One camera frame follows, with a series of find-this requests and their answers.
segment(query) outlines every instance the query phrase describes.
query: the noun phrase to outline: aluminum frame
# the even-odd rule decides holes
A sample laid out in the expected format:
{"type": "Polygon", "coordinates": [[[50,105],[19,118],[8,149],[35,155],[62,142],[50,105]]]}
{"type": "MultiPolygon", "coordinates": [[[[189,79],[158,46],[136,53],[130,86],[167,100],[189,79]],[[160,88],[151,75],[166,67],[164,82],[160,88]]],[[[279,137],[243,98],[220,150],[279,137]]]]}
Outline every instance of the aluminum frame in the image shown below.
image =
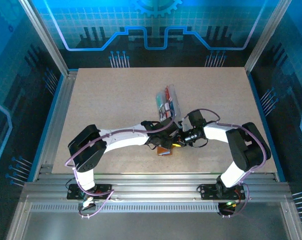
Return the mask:
{"type": "Polygon", "coordinates": [[[35,30],[37,31],[38,35],[40,36],[42,42],[44,43],[45,47],[49,51],[53,61],[57,65],[58,69],[60,70],[61,74],[64,77],[68,76],[69,69],[58,50],[50,32],[47,30],[42,18],[40,17],[39,12],[37,11],[36,7],[29,0],[19,0],[20,4],[22,5],[26,15],[29,17],[31,23],[33,24],[35,30]]]}
{"type": "MultiPolygon", "coordinates": [[[[72,174],[53,174],[52,165],[43,165],[36,182],[25,184],[7,239],[23,238],[29,214],[32,212],[74,212],[77,216],[76,211],[80,201],[66,199],[65,183],[72,177],[72,174]]],[[[218,174],[208,173],[95,175],[96,182],[110,183],[115,190],[111,201],[106,205],[108,213],[216,212],[216,206],[221,201],[201,200],[196,188],[201,183],[215,183],[217,177],[218,174]],[[148,209],[143,210],[141,206],[146,206],[148,209]]],[[[291,239],[302,240],[302,226],[296,218],[297,211],[288,184],[277,182],[276,176],[271,173],[253,173],[245,182],[250,187],[249,202],[280,202],[283,220],[287,224],[291,239]]]]}
{"type": "Polygon", "coordinates": [[[257,60],[261,56],[263,50],[265,49],[267,43],[269,42],[270,38],[273,36],[274,31],[276,30],[278,24],[280,23],[283,15],[285,14],[287,8],[289,7],[292,0],[280,0],[276,5],[272,15],[270,16],[265,28],[257,41],[250,57],[248,58],[244,68],[245,71],[249,74],[254,65],[256,64],[257,60]]]}
{"type": "Polygon", "coordinates": [[[67,79],[62,82],[32,181],[37,179],[42,164],[53,164],[54,162],[76,76],[77,71],[70,71],[67,79]]]}

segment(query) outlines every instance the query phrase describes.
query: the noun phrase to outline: orange object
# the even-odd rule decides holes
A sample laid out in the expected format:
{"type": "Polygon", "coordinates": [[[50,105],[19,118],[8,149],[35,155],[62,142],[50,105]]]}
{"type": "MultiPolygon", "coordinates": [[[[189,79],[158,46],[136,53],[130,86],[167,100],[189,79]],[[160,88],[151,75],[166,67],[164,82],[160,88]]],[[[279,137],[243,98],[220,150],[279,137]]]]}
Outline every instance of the orange object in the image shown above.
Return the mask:
{"type": "Polygon", "coordinates": [[[163,148],[161,146],[157,147],[157,155],[158,156],[170,156],[172,154],[173,154],[172,149],[166,149],[166,148],[163,148]]]}

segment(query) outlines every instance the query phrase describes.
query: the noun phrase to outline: circuit pattern graphic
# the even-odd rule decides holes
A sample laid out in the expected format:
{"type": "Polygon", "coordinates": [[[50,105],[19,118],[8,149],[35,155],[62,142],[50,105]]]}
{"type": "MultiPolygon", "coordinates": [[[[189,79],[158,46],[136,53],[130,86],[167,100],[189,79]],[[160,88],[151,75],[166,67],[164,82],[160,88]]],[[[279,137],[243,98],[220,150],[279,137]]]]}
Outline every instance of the circuit pattern graphic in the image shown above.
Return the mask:
{"type": "Polygon", "coordinates": [[[118,36],[128,36],[129,35],[129,31],[130,30],[140,30],[140,31],[142,31],[143,33],[142,33],[142,36],[143,36],[143,39],[144,39],[144,47],[145,47],[145,49],[147,49],[147,50],[165,50],[165,49],[167,49],[167,47],[168,47],[168,39],[169,39],[169,31],[170,30],[182,30],[182,34],[183,35],[193,35],[196,39],[198,39],[199,41],[200,41],[200,43],[202,43],[208,50],[215,50],[215,51],[225,51],[225,50],[227,50],[227,51],[242,51],[242,50],[244,50],[246,47],[247,47],[247,45],[248,45],[248,43],[249,43],[249,41],[250,41],[250,39],[251,39],[251,37],[252,37],[252,35],[253,35],[253,32],[254,32],[254,30],[255,30],[255,28],[256,28],[256,26],[257,26],[257,24],[258,24],[258,22],[259,22],[259,20],[260,20],[260,18],[261,18],[261,15],[262,15],[262,13],[263,13],[263,11],[264,11],[264,9],[265,9],[265,7],[266,7],[266,3],[267,3],[267,0],[265,0],[265,2],[263,3],[263,5],[262,5],[262,7],[261,7],[261,9],[260,9],[260,11],[259,11],[259,13],[258,13],[258,15],[257,15],[257,17],[256,17],[256,19],[255,19],[255,21],[254,21],[254,24],[253,24],[253,26],[251,27],[251,29],[250,29],[250,31],[249,31],[249,33],[248,33],[248,35],[247,35],[247,37],[246,37],[246,40],[245,40],[245,42],[244,42],[244,45],[242,45],[242,46],[238,46],[238,47],[232,47],[232,46],[227,46],[227,47],[221,47],[221,46],[219,46],[219,47],[212,47],[212,46],[210,46],[209,45],[209,43],[203,38],[203,37],[201,37],[201,35],[197,32],[197,31],[194,31],[194,30],[189,30],[188,29],[188,26],[186,26],[186,25],[172,25],[172,26],[167,26],[166,28],[165,28],[165,31],[164,31],[164,41],[163,41],[163,46],[149,46],[148,45],[148,36],[147,36],[147,29],[144,27],[144,26],[125,26],[125,27],[123,27],[124,29],[124,31],[123,30],[120,30],[120,31],[115,31],[114,32],[114,34],[110,37],[110,38],[107,38],[107,39],[105,39],[106,40],[106,42],[104,42],[104,44],[101,46],[101,47],[86,47],[86,48],[83,48],[83,47],[79,47],[79,48],[71,48],[71,47],[69,47],[69,45],[67,44],[67,41],[66,41],[66,39],[65,39],[65,37],[64,37],[64,35],[63,35],[63,33],[62,33],[62,31],[61,31],[61,28],[59,27],[59,24],[58,24],[58,22],[57,22],[57,19],[54,17],[54,15],[53,15],[53,13],[52,13],[52,10],[51,10],[51,8],[50,8],[50,6],[48,5],[48,3],[47,3],[47,0],[43,0],[44,1],[44,4],[45,4],[45,6],[46,6],[46,9],[47,9],[47,11],[48,11],[48,14],[49,14],[49,16],[50,16],[50,19],[52,20],[52,22],[53,22],[53,24],[54,24],[54,26],[55,26],[55,28],[56,28],[56,31],[57,31],[57,34],[59,35],[59,37],[61,38],[61,41],[62,41],[62,43],[63,43],[63,45],[64,45],[64,47],[68,50],[68,51],[70,51],[70,52],[74,52],[74,51],[77,51],[77,52],[87,52],[87,51],[103,51],[116,37],[118,37],[118,36]]]}
{"type": "Polygon", "coordinates": [[[148,17],[162,16],[171,14],[172,10],[177,10],[177,5],[181,4],[182,0],[132,0],[135,10],[140,14],[146,14],[148,17]]]}

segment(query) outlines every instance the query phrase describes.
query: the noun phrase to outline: wire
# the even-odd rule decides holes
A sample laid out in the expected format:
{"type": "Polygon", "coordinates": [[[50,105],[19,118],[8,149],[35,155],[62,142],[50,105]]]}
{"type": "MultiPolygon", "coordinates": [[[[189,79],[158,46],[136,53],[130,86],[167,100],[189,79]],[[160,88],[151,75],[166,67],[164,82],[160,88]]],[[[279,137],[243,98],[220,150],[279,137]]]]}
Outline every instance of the wire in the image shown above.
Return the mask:
{"type": "Polygon", "coordinates": [[[68,184],[69,182],[71,182],[72,180],[74,180],[74,179],[75,179],[75,177],[69,179],[69,180],[65,183],[65,187],[66,187],[67,190],[69,190],[69,187],[70,187],[70,186],[67,187],[67,184],[68,184]]]}
{"type": "Polygon", "coordinates": [[[201,146],[193,146],[193,145],[191,145],[191,147],[193,147],[193,148],[201,148],[201,147],[204,147],[204,146],[206,146],[207,144],[208,144],[208,142],[209,142],[209,139],[206,139],[206,143],[205,144],[203,144],[203,145],[201,145],[201,146]]]}
{"type": "Polygon", "coordinates": [[[80,211],[83,212],[83,211],[86,211],[86,210],[88,210],[88,209],[91,209],[91,208],[93,208],[93,207],[95,207],[95,206],[96,206],[95,203],[91,203],[87,208],[82,207],[82,209],[80,209],[80,211]]]}
{"type": "Polygon", "coordinates": [[[250,173],[253,173],[255,170],[257,170],[257,169],[259,169],[259,168],[261,168],[261,167],[263,167],[264,166],[264,164],[265,164],[265,162],[266,162],[266,159],[267,159],[267,155],[266,155],[266,150],[265,150],[265,148],[263,147],[263,145],[262,145],[262,143],[259,141],[259,139],[257,139],[257,137],[253,134],[253,133],[251,133],[249,130],[247,130],[247,129],[245,129],[244,127],[242,127],[242,126],[240,126],[240,125],[236,125],[236,124],[221,124],[221,123],[219,123],[219,122],[217,122],[216,123],[217,125],[219,125],[219,126],[227,126],[227,127],[237,127],[237,128],[239,128],[239,129],[241,129],[241,130],[243,130],[243,131],[245,131],[248,135],[250,135],[250,137],[251,138],[253,138],[253,140],[259,145],[259,147],[261,148],[261,151],[262,151],[262,154],[263,154],[263,161],[261,162],[261,164],[260,165],[258,165],[258,166],[254,166],[254,167],[251,167],[244,175],[243,175],[243,177],[241,177],[240,179],[239,179],[239,181],[236,183],[236,184],[241,184],[242,182],[243,182],[243,180],[250,174],[250,173]]]}
{"type": "Polygon", "coordinates": [[[146,144],[146,145],[150,148],[150,150],[154,150],[158,147],[158,145],[154,145],[154,148],[151,148],[151,146],[149,144],[146,144]]]}
{"type": "Polygon", "coordinates": [[[82,214],[83,209],[79,209],[79,215],[80,215],[82,218],[88,218],[88,219],[89,219],[90,217],[92,217],[92,216],[98,214],[98,213],[103,209],[103,207],[105,206],[106,202],[111,198],[113,192],[114,192],[114,190],[111,190],[111,191],[109,192],[109,195],[107,196],[107,198],[105,199],[105,201],[103,202],[103,204],[101,205],[101,207],[99,207],[94,213],[84,215],[84,214],[82,214]]]}
{"type": "Polygon", "coordinates": [[[237,212],[232,211],[232,210],[228,210],[228,209],[223,209],[224,211],[233,213],[232,215],[228,215],[228,218],[232,218],[232,217],[234,217],[234,216],[239,215],[239,214],[245,209],[245,207],[246,207],[246,205],[247,205],[247,202],[248,202],[249,199],[250,199],[249,186],[248,186],[247,184],[245,184],[245,183],[244,183],[243,185],[246,186],[246,194],[247,194],[247,197],[246,197],[246,199],[245,199],[245,202],[244,202],[243,206],[240,208],[240,210],[237,211],[237,212]]]}
{"type": "Polygon", "coordinates": [[[217,116],[217,120],[215,121],[216,123],[218,122],[218,121],[220,121],[221,120],[221,117],[216,113],[216,112],[214,112],[214,111],[212,111],[212,110],[210,110],[210,109],[207,109],[207,108],[203,108],[203,109],[195,109],[195,110],[193,110],[193,111],[191,111],[191,112],[189,112],[185,117],[184,117],[184,119],[186,119],[188,116],[189,116],[189,114],[190,113],[193,113],[193,112],[195,112],[195,111],[198,111],[198,110],[202,110],[202,111],[209,111],[209,112],[211,112],[211,113],[213,113],[214,115],[216,115],[217,116]]]}
{"type": "Polygon", "coordinates": [[[239,204],[241,203],[241,194],[239,194],[238,190],[234,190],[234,192],[237,194],[237,196],[239,197],[239,204]]]}

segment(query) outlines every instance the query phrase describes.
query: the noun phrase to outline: black mounting bracket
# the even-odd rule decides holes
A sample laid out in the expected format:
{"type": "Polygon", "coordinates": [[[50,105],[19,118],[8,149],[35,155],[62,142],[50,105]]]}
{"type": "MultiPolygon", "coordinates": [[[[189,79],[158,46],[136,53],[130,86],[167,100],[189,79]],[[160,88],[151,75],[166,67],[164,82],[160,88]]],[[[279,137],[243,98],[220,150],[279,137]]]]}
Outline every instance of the black mounting bracket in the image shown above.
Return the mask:
{"type": "Polygon", "coordinates": [[[201,184],[196,189],[202,200],[238,200],[239,196],[236,191],[240,194],[241,200],[245,199],[243,186],[236,185],[228,188],[228,191],[221,194],[216,188],[215,184],[201,184]]]}
{"type": "MultiPolygon", "coordinates": [[[[95,187],[91,188],[89,192],[92,193],[105,193],[107,191],[112,190],[111,184],[96,184],[95,187]]],[[[107,198],[108,194],[103,196],[95,196],[94,199],[103,199],[105,200],[107,198]]],[[[67,200],[84,200],[85,193],[79,188],[77,184],[70,184],[69,190],[67,192],[66,199],[67,200]]]]}

